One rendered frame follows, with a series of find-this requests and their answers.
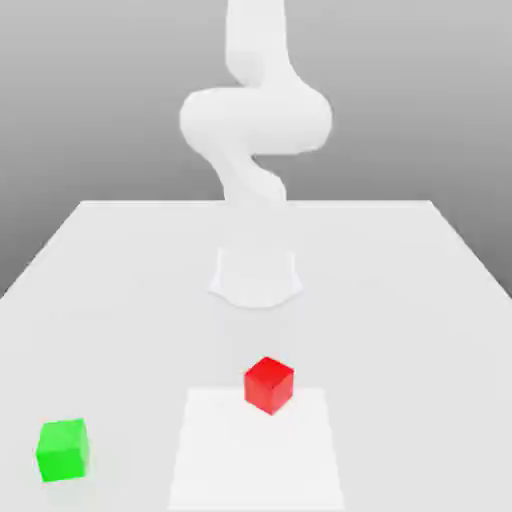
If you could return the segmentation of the small green cube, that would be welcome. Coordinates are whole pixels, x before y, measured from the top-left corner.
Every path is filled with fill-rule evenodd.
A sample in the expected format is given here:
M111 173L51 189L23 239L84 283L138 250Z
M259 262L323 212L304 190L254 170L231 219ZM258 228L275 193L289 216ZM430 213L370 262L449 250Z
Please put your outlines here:
M45 483L85 477L89 461L85 420L76 418L44 423L35 454Z

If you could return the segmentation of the small red cube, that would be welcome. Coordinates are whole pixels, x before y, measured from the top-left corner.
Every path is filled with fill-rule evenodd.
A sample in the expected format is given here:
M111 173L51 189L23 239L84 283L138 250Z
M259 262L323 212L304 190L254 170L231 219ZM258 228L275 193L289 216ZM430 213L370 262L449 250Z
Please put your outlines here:
M267 414L274 415L292 398L294 377L293 368L271 357L264 357L244 374L244 399Z

